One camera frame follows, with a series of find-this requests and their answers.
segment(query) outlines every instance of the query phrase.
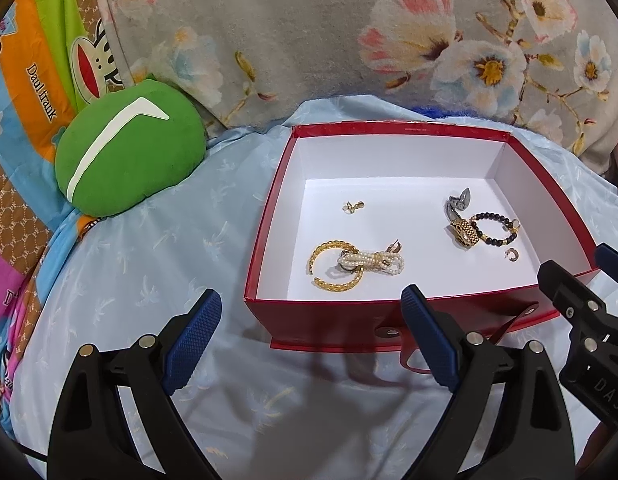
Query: black cable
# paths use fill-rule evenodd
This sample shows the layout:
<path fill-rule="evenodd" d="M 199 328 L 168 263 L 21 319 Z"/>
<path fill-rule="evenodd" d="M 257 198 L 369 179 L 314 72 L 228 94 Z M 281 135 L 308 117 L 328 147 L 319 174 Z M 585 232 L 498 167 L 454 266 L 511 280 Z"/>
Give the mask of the black cable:
<path fill-rule="evenodd" d="M 32 458 L 35 458 L 36 460 L 40 460 L 41 462 L 47 463 L 47 455 L 43 455 L 42 453 L 39 453 L 38 451 L 29 449 L 28 447 L 23 446 L 20 442 L 16 442 L 15 440 L 14 440 L 14 444 L 16 444 L 16 447 L 21 453 L 24 453 L 27 456 L 31 456 Z"/>

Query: silver screw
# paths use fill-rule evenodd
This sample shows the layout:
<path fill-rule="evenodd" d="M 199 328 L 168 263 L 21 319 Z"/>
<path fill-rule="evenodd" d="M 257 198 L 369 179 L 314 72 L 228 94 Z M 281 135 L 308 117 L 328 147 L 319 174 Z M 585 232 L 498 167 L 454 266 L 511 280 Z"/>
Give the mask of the silver screw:
<path fill-rule="evenodd" d="M 534 353 L 534 354 L 541 354 L 542 352 L 544 352 L 544 346 L 542 346 L 542 343 L 540 343 L 540 341 L 529 341 L 529 349 Z"/>
<path fill-rule="evenodd" d="M 596 350 L 598 350 L 598 343 L 596 343 L 595 339 L 593 339 L 591 337 L 587 337 L 585 339 L 585 348 L 589 352 L 595 352 Z"/>
<path fill-rule="evenodd" d="M 82 345 L 78 353 L 81 357 L 89 357 L 94 353 L 94 345 Z"/>
<path fill-rule="evenodd" d="M 151 348 L 155 345 L 155 336 L 144 335 L 138 340 L 138 346 L 140 348 Z"/>
<path fill-rule="evenodd" d="M 474 346 L 481 345 L 484 343 L 484 337 L 479 332 L 470 332 L 467 334 L 467 342 Z"/>

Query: green plush cushion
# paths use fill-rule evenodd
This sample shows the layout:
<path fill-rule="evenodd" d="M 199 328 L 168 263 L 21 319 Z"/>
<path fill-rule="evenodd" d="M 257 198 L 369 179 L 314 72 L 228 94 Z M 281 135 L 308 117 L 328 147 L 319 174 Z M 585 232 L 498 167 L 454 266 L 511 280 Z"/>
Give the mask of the green plush cushion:
<path fill-rule="evenodd" d="M 131 107 L 119 115 L 126 116 L 128 122 L 119 128 L 110 125 L 106 132 L 118 133 L 103 145 L 108 135 L 101 132 L 128 105 Z M 147 109 L 166 114 L 169 119 L 134 116 L 138 110 Z M 123 121 L 115 123 L 120 126 Z M 85 154 L 92 144 L 90 153 L 97 155 L 87 166 L 89 154 Z M 58 143 L 56 179 L 69 202 L 82 213 L 110 216 L 175 186 L 199 165 L 204 155 L 205 128 L 196 108 L 176 89 L 148 79 L 106 94 L 77 115 Z M 81 166 L 86 170 L 77 173 L 83 158 L 86 160 Z M 73 194 L 68 190 L 72 178 Z"/>

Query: blue gripper pad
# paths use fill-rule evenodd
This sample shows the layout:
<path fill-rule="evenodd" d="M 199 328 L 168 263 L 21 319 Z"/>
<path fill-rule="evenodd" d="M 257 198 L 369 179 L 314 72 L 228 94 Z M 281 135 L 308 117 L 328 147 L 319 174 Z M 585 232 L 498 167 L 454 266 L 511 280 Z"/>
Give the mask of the blue gripper pad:
<path fill-rule="evenodd" d="M 163 376 L 163 390 L 168 396 L 187 386 L 193 370 L 214 335 L 222 311 L 220 295 L 213 290 L 171 347 L 164 361 Z"/>
<path fill-rule="evenodd" d="M 594 258 L 602 272 L 618 284 L 618 251 L 607 244 L 600 244 L 596 247 Z"/>
<path fill-rule="evenodd" d="M 415 285 L 403 290 L 401 310 L 436 382 L 451 392 L 460 384 L 455 349 L 434 318 L 427 300 Z"/>

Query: box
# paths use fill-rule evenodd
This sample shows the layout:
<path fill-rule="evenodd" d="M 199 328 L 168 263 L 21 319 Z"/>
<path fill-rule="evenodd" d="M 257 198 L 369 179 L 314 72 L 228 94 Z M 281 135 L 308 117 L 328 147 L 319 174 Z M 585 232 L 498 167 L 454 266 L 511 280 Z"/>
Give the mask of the box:
<path fill-rule="evenodd" d="M 469 187 L 461 216 L 494 212 L 521 222 L 508 247 L 463 249 L 445 214 L 449 195 Z M 346 202 L 363 201 L 354 214 Z M 497 222 L 480 228 L 494 238 Z M 357 286 L 329 292 L 313 283 L 308 259 L 329 240 L 383 251 L 400 240 L 405 267 L 365 272 Z M 555 260 L 588 283 L 595 243 L 567 196 L 511 134 L 442 123 L 346 122 L 297 126 L 283 152 L 255 242 L 244 299 L 272 337 L 302 351 L 397 350 L 401 291 L 416 284 L 464 330 L 489 335 L 516 316 L 517 330 L 558 315 L 538 290 L 541 263 Z M 314 275 L 346 282 L 338 250 L 321 254 Z"/>

